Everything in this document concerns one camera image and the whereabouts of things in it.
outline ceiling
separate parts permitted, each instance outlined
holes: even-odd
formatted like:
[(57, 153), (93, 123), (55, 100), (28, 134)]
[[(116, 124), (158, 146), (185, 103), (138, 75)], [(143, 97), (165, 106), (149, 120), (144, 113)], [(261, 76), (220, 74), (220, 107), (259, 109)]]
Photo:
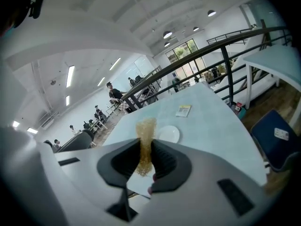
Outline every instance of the ceiling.
[[(181, 33), (181, 39), (183, 34), (188, 37), (194, 33), (192, 27), (204, 28), (241, 1), (245, 0), (44, 0), (41, 12), (46, 8), (76, 11), (116, 23), (156, 55), (164, 50), (164, 31), (172, 31), (174, 35)], [(217, 15), (208, 17), (210, 9)], [(109, 71), (111, 64), (119, 57), (125, 61), (131, 55), (133, 53), (119, 50), (82, 49), (44, 57), (15, 70), (15, 76), (28, 91), (18, 120), (37, 129), (47, 117), (67, 109), (67, 95), (71, 97), (71, 104), (75, 104), (95, 92), (102, 77), (110, 78), (114, 74), (115, 70)], [(75, 65), (74, 76), (71, 87), (66, 88), (71, 65)], [(51, 81), (55, 81), (55, 85), (50, 85)]]

